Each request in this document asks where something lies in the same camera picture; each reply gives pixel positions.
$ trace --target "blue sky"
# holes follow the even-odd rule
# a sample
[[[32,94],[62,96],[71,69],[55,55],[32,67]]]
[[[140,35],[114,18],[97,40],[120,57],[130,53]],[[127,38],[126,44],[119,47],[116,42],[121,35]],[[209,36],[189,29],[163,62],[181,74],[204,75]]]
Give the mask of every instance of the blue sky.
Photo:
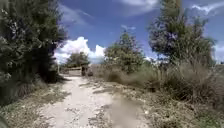
[[[224,60],[224,0],[183,0],[190,15],[208,18],[205,35],[217,41],[214,58]],[[84,51],[91,61],[102,58],[106,47],[128,29],[147,57],[156,58],[148,45],[149,23],[159,15],[159,0],[61,0],[62,25],[68,32],[66,45],[56,50],[64,62],[71,53]]]

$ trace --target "cumulus cloud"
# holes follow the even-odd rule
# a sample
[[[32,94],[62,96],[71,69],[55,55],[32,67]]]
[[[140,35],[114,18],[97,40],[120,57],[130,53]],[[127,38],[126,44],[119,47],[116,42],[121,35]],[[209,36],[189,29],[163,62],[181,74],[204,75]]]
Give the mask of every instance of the cumulus cloud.
[[[63,14],[62,20],[65,23],[87,25],[87,22],[84,20],[83,16],[93,18],[93,16],[82,10],[79,9],[73,10],[63,4],[59,4],[59,10]]]
[[[224,61],[224,42],[215,46],[215,59],[217,61]]]
[[[65,63],[72,53],[84,52],[92,63],[102,60],[105,48],[96,45],[96,50],[91,51],[87,42],[88,40],[84,37],[79,37],[77,40],[67,40],[64,47],[57,49],[54,56],[60,63]]]
[[[136,29],[136,27],[134,27],[134,26],[127,26],[127,25],[121,25],[121,28],[123,28],[123,29],[125,29],[125,30],[135,30]]]
[[[127,6],[126,16],[135,16],[152,11],[159,0],[119,0],[119,2]]]
[[[219,9],[224,6],[224,1],[220,1],[214,4],[210,4],[207,6],[199,6],[199,5],[193,5],[191,8],[192,9],[197,9],[198,11],[202,11],[205,15],[208,15],[212,11]]]

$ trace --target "tall grass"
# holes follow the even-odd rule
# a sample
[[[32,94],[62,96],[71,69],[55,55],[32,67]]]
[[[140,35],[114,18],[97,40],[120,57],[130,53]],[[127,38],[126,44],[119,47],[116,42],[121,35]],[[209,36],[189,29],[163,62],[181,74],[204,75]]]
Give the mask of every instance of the tall grass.
[[[129,75],[118,68],[101,69],[101,72],[107,81],[153,92],[166,91],[177,100],[208,104],[215,108],[224,105],[224,75],[198,62],[180,62],[166,67],[166,70],[142,66],[140,71]]]

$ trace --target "sandy ground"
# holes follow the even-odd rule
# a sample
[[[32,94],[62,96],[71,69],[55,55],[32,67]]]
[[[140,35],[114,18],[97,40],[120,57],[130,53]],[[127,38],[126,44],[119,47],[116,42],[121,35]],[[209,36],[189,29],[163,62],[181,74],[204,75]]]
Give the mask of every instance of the sandy ground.
[[[107,92],[94,93],[101,87],[85,87],[87,79],[68,77],[62,91],[70,93],[62,102],[46,104],[39,114],[52,128],[147,128],[145,120],[138,117],[138,107],[114,98]]]

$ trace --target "dry shrub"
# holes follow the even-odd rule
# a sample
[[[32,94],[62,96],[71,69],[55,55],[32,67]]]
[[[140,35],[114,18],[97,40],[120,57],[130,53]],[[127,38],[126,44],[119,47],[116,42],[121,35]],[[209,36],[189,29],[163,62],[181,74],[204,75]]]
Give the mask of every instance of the dry shrub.
[[[129,76],[126,84],[156,91],[164,83],[163,73],[156,67],[141,67],[140,71]]]
[[[167,70],[164,88],[176,99],[217,106],[224,98],[223,78],[200,63],[183,62]]]
[[[118,68],[114,68],[106,71],[104,78],[109,82],[118,82],[120,84],[125,84],[127,75]]]

